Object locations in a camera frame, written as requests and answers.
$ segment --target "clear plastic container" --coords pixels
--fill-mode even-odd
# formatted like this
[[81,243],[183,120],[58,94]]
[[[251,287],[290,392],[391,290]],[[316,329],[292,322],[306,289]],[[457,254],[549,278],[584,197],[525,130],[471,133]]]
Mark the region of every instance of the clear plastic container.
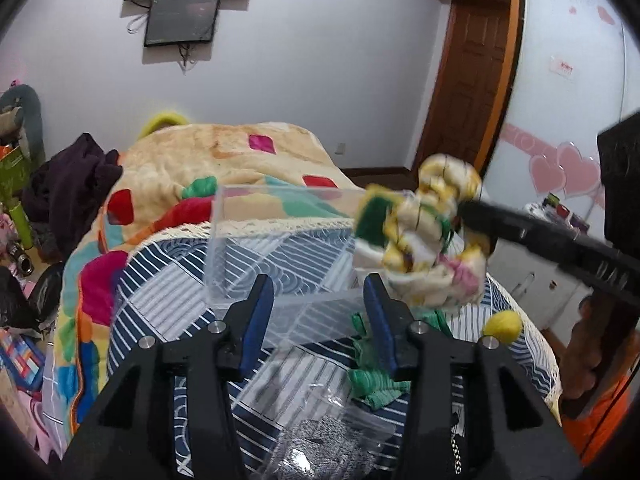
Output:
[[214,200],[205,283],[216,317],[244,300],[255,277],[273,280],[265,345],[354,334],[364,311],[353,270],[353,217],[361,189],[220,186]]

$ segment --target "wooden door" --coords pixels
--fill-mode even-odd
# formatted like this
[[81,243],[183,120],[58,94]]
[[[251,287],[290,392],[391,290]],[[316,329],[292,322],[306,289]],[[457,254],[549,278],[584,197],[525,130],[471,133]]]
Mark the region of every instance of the wooden door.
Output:
[[502,73],[508,0],[455,0],[414,169],[434,153],[473,164]]

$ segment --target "heart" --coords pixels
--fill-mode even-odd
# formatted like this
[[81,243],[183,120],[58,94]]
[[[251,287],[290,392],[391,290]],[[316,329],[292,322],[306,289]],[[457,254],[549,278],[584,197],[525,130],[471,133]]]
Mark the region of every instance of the heart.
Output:
[[600,165],[582,155],[572,143],[564,142],[556,150],[556,162],[564,169],[567,198],[589,194],[600,185]]
[[531,157],[529,174],[538,195],[558,191],[566,183],[566,175],[562,168],[544,155]]

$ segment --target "colorful blanket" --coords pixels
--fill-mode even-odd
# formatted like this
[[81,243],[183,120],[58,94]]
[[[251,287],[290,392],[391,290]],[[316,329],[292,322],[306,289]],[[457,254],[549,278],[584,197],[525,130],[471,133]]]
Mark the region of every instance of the colorful blanket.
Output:
[[[284,123],[174,126],[140,139],[120,163],[121,179],[63,276],[54,375],[69,438],[107,381],[113,283],[133,247],[165,227],[209,219],[221,184],[356,188],[311,132]],[[290,215],[286,194],[265,208]]]

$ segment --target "yellow ball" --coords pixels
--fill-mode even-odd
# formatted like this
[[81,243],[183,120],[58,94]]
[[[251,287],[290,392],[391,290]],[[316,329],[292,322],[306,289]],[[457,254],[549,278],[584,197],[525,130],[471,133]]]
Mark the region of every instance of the yellow ball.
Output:
[[522,332],[522,320],[517,312],[503,310],[493,314],[482,329],[482,335],[492,335],[503,345],[510,345]]

